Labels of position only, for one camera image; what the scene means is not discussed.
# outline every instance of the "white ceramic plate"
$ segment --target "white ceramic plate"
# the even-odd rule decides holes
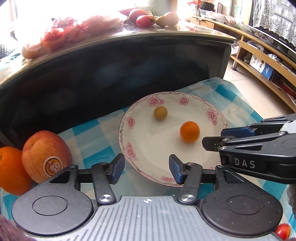
[[[154,109],[165,106],[168,116],[156,120]],[[194,121],[200,136],[194,143],[185,143],[180,136],[184,122]],[[169,166],[170,154],[186,162],[195,162],[203,168],[214,169],[220,163],[219,153],[202,147],[205,136],[220,136],[228,128],[224,116],[209,102],[182,92],[160,92],[135,102],[122,117],[119,126],[119,144],[128,163],[149,180],[176,187]]]

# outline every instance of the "yellow ball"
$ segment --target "yellow ball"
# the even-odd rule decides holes
[[[158,120],[163,120],[168,115],[168,110],[164,106],[159,106],[154,110],[154,117]]]

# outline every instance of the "gray gripper base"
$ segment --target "gray gripper base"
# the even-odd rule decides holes
[[[119,202],[100,206],[92,219],[76,231],[39,241],[279,241],[273,234],[237,238],[210,227],[193,206],[172,196],[123,196]]]

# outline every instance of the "pink flower pattern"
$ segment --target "pink flower pattern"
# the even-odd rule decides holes
[[[130,159],[132,159],[133,161],[138,161],[136,153],[134,152],[134,150],[129,142],[127,143],[127,146],[124,148],[124,151],[129,156]]]
[[[161,100],[156,95],[153,95],[150,98],[148,98],[147,102],[150,107],[153,107],[153,106],[159,106],[160,104],[164,104],[165,101]]]
[[[171,178],[171,177],[161,177],[161,180],[164,180],[165,182],[174,182],[175,179]]]
[[[211,122],[213,122],[213,125],[217,125],[217,111],[213,110],[212,108],[209,108],[205,115]]]
[[[179,99],[179,104],[188,105],[188,101],[189,101],[189,99],[187,99],[185,96],[183,96]]]
[[[134,118],[132,118],[131,116],[127,118],[127,123],[128,123],[128,126],[132,129],[133,126],[135,125],[135,120]]]

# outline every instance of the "plate rim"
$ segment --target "plate rim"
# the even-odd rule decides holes
[[[199,97],[199,96],[196,96],[196,95],[193,95],[193,94],[190,94],[190,93],[186,93],[186,92],[182,92],[182,91],[161,91],[161,92],[156,92],[156,93],[152,93],[152,94],[149,94],[149,95],[146,95],[144,97],[142,97],[141,99],[135,101],[124,113],[124,115],[122,116],[121,120],[120,120],[120,124],[119,124],[119,127],[118,127],[118,142],[119,142],[119,147],[120,147],[120,150],[122,152],[122,154],[124,155],[125,159],[127,160],[127,162],[131,165],[131,167],[136,170],[141,176],[145,177],[146,179],[148,179],[149,181],[152,181],[154,183],[157,183],[157,184],[160,184],[160,185],[163,185],[163,186],[166,186],[166,187],[175,187],[175,188],[181,188],[183,187],[183,185],[179,185],[179,184],[171,184],[171,183],[161,183],[160,181],[156,180],[155,178],[153,178],[152,176],[146,174],[145,172],[143,172],[142,170],[140,170],[136,165],[135,163],[129,158],[129,156],[127,156],[125,153],[124,153],[124,147],[122,145],[122,141],[120,141],[120,136],[122,136],[122,133],[121,133],[121,123],[122,123],[122,120],[123,118],[126,116],[126,113],[130,110],[130,108],[132,108],[135,103],[137,102],[140,102],[142,100],[144,100],[145,98],[147,98],[148,96],[152,96],[152,95],[159,95],[159,94],[164,94],[164,93],[167,93],[167,95],[170,95],[172,93],[177,93],[177,94],[187,94],[187,95],[191,95],[193,98],[195,99],[199,99],[201,101],[203,101],[205,104],[207,104],[209,107],[214,107],[216,110],[219,111],[219,113],[221,114],[221,116],[224,118],[225,120],[225,125],[229,127],[229,124],[225,118],[225,116],[222,114],[222,112],[216,108],[213,104],[211,104],[210,102],[206,101],[205,99]]]

